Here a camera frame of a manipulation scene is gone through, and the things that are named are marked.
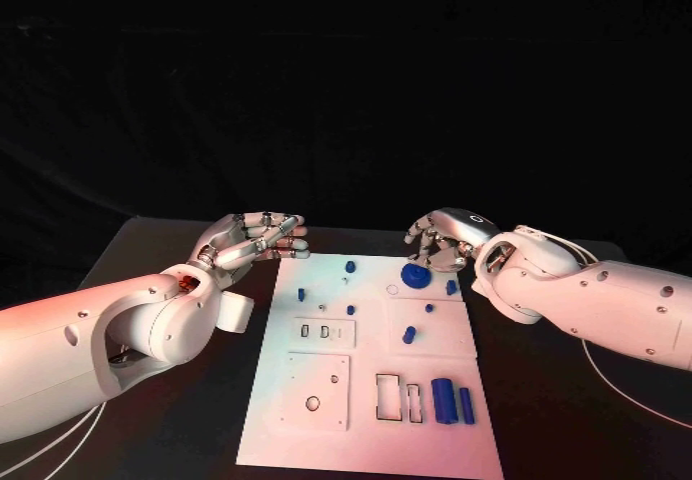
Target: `white robotic arm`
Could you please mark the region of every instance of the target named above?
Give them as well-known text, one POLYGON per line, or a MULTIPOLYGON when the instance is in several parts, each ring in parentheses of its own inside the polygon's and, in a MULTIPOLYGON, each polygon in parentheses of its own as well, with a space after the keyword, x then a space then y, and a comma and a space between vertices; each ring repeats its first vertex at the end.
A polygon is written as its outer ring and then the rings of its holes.
POLYGON ((243 333, 254 302, 223 290, 254 260, 308 258, 303 218, 230 215, 188 264, 0 312, 0 443, 64 422, 192 360, 214 328, 243 333), (107 335, 123 345, 109 358, 107 335))
POLYGON ((407 243, 419 234, 422 251, 411 261, 459 271, 473 257, 473 289, 512 320, 533 324, 546 316, 563 331, 603 347, 692 370, 691 278, 597 262, 572 242, 525 226, 501 233, 484 217, 461 209, 426 215, 409 231, 407 243), (430 255, 435 242, 440 251, 430 255))

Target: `black curtain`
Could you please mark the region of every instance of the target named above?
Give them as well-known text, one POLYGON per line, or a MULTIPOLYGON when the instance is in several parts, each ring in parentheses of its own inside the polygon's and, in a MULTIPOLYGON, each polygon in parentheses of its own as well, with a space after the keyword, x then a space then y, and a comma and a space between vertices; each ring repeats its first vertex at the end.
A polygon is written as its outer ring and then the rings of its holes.
POLYGON ((289 3, 4 23, 4 304, 133 215, 404 231, 458 206, 692 274, 677 4, 289 3))

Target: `table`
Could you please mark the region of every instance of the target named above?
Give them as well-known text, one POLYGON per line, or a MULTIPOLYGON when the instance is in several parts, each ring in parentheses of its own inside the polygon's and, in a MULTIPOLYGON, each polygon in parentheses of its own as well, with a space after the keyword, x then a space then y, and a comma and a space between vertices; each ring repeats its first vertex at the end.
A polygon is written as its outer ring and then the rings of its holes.
MULTIPOLYGON (((83 288, 156 273, 185 262, 208 225, 133 218, 83 288)), ((401 256, 413 249, 403 236, 404 232, 313 227, 308 240, 311 250, 321 253, 401 256)), ((609 250, 603 245, 590 247, 609 250)), ((618 256, 618 249, 610 250, 610 256, 618 256)), ((109 402, 93 435, 55 479, 403 478, 236 465, 277 270, 277 262, 257 263, 233 288, 256 299, 247 332, 217 331, 191 363, 151 378, 109 402)), ((472 274, 472 269, 462 272, 461 285, 507 478, 690 478, 692 432, 642 411, 610 390, 589 365, 582 343, 548 321, 527 326, 497 312, 471 290, 472 274)), ((605 362, 625 362, 628 368, 642 368, 644 362, 596 347, 595 356, 605 362)), ((654 369, 649 375, 670 383, 692 381, 685 372, 645 367, 654 369)), ((0 471, 74 423, 0 445, 0 471)), ((44 478, 80 438, 76 434, 6 478, 44 478)))

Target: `cable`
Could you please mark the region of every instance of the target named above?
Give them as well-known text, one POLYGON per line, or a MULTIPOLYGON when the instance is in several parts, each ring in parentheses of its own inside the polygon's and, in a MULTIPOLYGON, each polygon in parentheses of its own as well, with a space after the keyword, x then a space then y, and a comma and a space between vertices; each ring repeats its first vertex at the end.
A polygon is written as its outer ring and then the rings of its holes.
POLYGON ((94 423, 91 424, 91 427, 87 430, 87 433, 84 434, 84 437, 80 440, 80 443, 77 444, 77 447, 73 450, 73 453, 68 455, 68 458, 63 461, 63 463, 58 465, 58 468, 51 472, 51 475, 44 480, 50 480, 51 478, 54 478, 54 475, 61 471, 63 467, 70 462, 70 459, 76 456, 77 451, 83 447, 83 444, 87 441, 87 438, 90 438, 91 432, 94 431, 94 427, 97 426, 99 419, 102 418, 102 414, 104 413, 106 404, 107 402, 102 404, 102 410, 99 411, 97 418, 94 419, 94 423))
POLYGON ((11 467, 5 472, 0 472, 0 478, 9 475, 18 468, 22 468, 37 457, 44 455, 74 433, 74 431, 83 426, 87 419, 91 417, 94 412, 97 411, 99 405, 87 412, 83 419, 77 422, 74 427, 60 436, 53 443, 50 443, 29 458, 27 458, 22 462, 19 462, 14 467, 11 467))
POLYGON ((584 339, 582 340, 582 344, 584 345, 584 353, 587 354, 589 362, 592 363, 592 366, 595 367, 596 373, 602 377, 603 381, 610 385, 610 388, 635 404, 638 407, 644 408, 648 412, 654 413, 658 415, 661 418, 668 420, 670 422, 677 423, 685 428, 692 428, 692 425, 690 423, 681 422, 675 418, 671 418, 670 416, 664 415, 661 412, 658 412, 654 408, 648 407, 644 403, 639 403, 610 382, 610 380, 606 378, 606 375, 603 374, 602 370, 599 369, 595 359, 592 358, 592 353, 589 352, 587 348, 587 342, 584 339))
MULTIPOLYGON (((576 243, 570 242, 569 240, 566 240, 564 238, 560 238, 557 235, 551 235, 550 233, 546 233, 546 232, 541 232, 540 230, 535 230, 538 231, 543 235, 546 235, 548 238, 553 238, 556 241, 561 242, 564 245, 567 245, 569 247, 573 248, 573 250, 579 253, 579 255, 582 256, 582 258, 584 259, 584 263, 589 263, 586 258, 584 258, 584 255, 583 254, 587 254, 592 261, 596 263, 599 262, 599 259, 596 258, 596 255, 584 248, 582 247, 580 245, 577 245, 576 243)), ((596 365, 596 362, 595 362, 595 359, 592 357, 592 352, 589 351, 589 347, 587 347, 587 341, 584 339, 582 339, 582 345, 584 347, 584 353, 587 354, 587 359, 589 359, 589 363, 592 363, 592 366, 595 367, 595 370, 596 370, 596 373, 599 374, 599 376, 602 377, 602 380, 608 383, 608 385, 610 386, 610 388, 641 408, 644 408, 649 413, 654 413, 657 416, 659 416, 661 418, 664 418, 665 420, 668 420, 670 422, 681 425, 683 427, 685 428, 692 428, 692 425, 685 423, 685 422, 681 422, 680 420, 677 420, 675 418, 671 418, 668 415, 664 415, 661 412, 658 412, 654 408, 648 407, 644 403, 638 402, 638 400, 635 400, 618 387, 616 385, 613 385, 613 382, 606 378, 606 375, 603 374, 599 366, 596 365)))

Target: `blue block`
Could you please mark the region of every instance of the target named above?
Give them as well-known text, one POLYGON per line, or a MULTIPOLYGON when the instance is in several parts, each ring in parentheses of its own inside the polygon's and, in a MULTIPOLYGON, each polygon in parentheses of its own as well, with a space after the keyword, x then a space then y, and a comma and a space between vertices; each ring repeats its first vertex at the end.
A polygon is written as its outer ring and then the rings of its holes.
POLYGON ((448 295, 458 293, 458 282, 455 280, 448 281, 448 295))
POLYGON ((433 401, 436 404, 437 423, 452 425, 459 422, 455 388, 449 378, 436 378, 433 382, 433 401))
POLYGON ((416 337, 416 327, 407 327, 407 331, 404 332, 404 343, 407 345, 411 345, 411 342, 414 341, 416 337))
POLYGON ((462 413, 465 414, 465 423, 473 425, 476 418, 473 416, 472 394, 468 388, 459 389, 459 397, 462 398, 462 413))
POLYGON ((433 275, 427 268, 407 263, 401 269, 401 280, 411 288, 426 288, 433 280, 433 275))

